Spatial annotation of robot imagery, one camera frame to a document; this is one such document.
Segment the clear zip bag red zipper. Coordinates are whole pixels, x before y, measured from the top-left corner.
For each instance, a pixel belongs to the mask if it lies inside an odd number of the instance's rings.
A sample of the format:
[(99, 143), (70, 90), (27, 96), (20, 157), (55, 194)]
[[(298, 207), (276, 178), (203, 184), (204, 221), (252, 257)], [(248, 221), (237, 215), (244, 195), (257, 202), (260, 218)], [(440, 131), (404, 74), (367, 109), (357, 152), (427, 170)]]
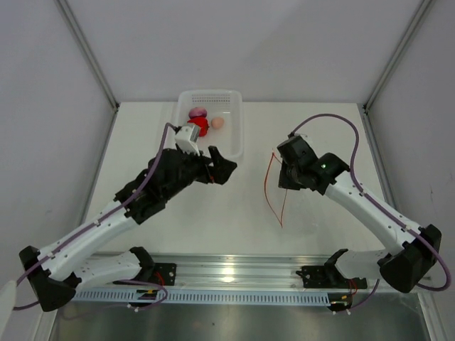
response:
[(278, 186), (281, 165), (282, 159), (272, 149), (262, 185), (265, 205), (279, 229), (314, 234), (319, 227), (309, 196)]

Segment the red bell pepper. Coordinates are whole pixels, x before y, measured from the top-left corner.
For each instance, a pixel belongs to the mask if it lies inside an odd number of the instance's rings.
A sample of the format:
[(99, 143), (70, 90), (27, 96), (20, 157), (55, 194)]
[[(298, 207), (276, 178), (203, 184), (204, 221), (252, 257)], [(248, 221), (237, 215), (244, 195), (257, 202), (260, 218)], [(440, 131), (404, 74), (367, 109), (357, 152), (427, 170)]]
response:
[(208, 120), (205, 117), (193, 117), (188, 120), (189, 124), (195, 124), (200, 128), (199, 137), (206, 136), (210, 128)]

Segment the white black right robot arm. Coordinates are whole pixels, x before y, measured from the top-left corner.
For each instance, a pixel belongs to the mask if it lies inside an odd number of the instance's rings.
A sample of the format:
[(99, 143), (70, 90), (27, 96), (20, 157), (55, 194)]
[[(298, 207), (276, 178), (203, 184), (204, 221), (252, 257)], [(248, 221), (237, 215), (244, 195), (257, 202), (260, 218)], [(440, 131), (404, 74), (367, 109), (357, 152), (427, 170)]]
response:
[(318, 157), (301, 136), (278, 145), (282, 157), (279, 187), (316, 191), (338, 203), (369, 229), (384, 248), (337, 251), (325, 268), (326, 281), (335, 287), (351, 278), (383, 279), (401, 293), (410, 292), (437, 261), (441, 232), (421, 227), (385, 202), (361, 190), (353, 170), (333, 153)]

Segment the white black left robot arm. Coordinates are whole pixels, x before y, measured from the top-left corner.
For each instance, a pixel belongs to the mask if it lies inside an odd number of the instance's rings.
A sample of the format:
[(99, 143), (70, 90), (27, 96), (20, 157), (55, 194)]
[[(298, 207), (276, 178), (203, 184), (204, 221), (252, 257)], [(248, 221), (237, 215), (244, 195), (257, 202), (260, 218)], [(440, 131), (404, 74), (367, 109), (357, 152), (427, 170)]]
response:
[(143, 247), (132, 247), (101, 261), (91, 262), (89, 257), (164, 210), (171, 198), (193, 183), (225, 184), (237, 164), (223, 158), (215, 146), (208, 150), (204, 156), (180, 148), (160, 149), (148, 167), (117, 192), (91, 222), (46, 247), (21, 250), (26, 279), (42, 310), (57, 310), (86, 288), (123, 281), (151, 282), (156, 264)]

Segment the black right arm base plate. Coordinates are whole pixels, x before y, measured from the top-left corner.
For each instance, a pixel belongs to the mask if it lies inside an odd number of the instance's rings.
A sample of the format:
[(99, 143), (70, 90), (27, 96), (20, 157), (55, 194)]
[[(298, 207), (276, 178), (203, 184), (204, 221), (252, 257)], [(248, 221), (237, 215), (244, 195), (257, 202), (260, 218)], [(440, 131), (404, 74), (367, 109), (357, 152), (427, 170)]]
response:
[(301, 278), (304, 288), (366, 289), (366, 279), (344, 278), (335, 268), (327, 266), (302, 266), (295, 274)]

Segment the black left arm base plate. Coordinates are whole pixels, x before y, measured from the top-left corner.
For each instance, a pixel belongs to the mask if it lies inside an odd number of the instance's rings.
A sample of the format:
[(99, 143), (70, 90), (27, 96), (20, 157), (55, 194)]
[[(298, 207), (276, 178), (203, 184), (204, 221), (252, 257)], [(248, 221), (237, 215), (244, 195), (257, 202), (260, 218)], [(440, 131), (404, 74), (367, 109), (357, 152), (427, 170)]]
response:
[[(139, 278), (139, 281), (158, 284), (163, 287), (174, 286), (176, 272), (177, 264), (175, 263), (156, 263), (151, 273)], [(136, 294), (139, 301), (157, 301), (163, 296), (164, 292), (154, 286), (150, 289), (138, 289)]]

